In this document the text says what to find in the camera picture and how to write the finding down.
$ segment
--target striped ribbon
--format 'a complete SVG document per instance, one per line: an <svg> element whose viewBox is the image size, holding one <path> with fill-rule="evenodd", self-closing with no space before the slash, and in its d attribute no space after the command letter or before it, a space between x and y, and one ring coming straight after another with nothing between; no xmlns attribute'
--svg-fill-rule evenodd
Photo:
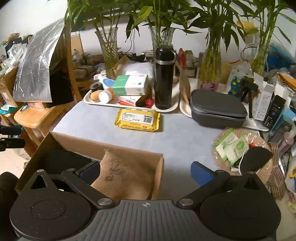
<svg viewBox="0 0 296 241"><path fill-rule="evenodd" d="M268 145L273 153L272 163L274 168L267 184L270 186L272 196L275 199L282 200L285 195L286 184L284 174L279 167L279 148L276 143L268 143Z"/></svg>

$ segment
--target green and white box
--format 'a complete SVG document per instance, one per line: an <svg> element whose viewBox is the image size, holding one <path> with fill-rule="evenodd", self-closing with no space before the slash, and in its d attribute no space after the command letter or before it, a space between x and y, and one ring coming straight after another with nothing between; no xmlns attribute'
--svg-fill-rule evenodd
<svg viewBox="0 0 296 241"><path fill-rule="evenodd" d="M115 95L146 95L148 75L119 75L113 85Z"/></svg>

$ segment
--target black tape roll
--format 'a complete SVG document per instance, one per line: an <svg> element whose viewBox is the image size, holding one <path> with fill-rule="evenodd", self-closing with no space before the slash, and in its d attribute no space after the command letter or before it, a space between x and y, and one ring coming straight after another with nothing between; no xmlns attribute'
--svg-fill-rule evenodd
<svg viewBox="0 0 296 241"><path fill-rule="evenodd" d="M95 82L91 84L89 88L91 89L92 92L95 92L97 90L104 90L103 84L101 82Z"/></svg>

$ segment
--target table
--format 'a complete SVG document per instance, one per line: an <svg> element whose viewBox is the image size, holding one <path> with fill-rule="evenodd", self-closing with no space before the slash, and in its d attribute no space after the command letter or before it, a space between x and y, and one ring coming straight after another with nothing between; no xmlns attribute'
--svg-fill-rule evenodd
<svg viewBox="0 0 296 241"><path fill-rule="evenodd" d="M217 169L211 148L221 130L202 127L179 113L162 113L159 132L121 129L114 125L118 111L119 108L89 105L81 101L53 131L163 154L160 199L177 201L199 187L190 176L192 162L198 161L212 170Z"/></svg>

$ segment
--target glass vase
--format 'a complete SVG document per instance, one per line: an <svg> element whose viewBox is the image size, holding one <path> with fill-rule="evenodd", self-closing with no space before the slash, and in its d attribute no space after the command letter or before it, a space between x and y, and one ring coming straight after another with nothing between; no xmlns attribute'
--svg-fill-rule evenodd
<svg viewBox="0 0 296 241"><path fill-rule="evenodd" d="M151 33L153 53L155 53L156 48L160 45L172 46L174 28L152 27L149 30Z"/></svg>
<svg viewBox="0 0 296 241"><path fill-rule="evenodd" d="M106 28L95 32L101 45L107 77L113 80L116 79L113 67L119 60L117 30L118 28Z"/></svg>
<svg viewBox="0 0 296 241"><path fill-rule="evenodd" d="M259 44L257 47L254 61L252 63L253 72L261 76L263 75L267 54L268 54L268 45Z"/></svg>
<svg viewBox="0 0 296 241"><path fill-rule="evenodd" d="M202 82L201 89L216 92L221 76L221 33L209 29L208 38L209 41L202 58L198 79Z"/></svg>

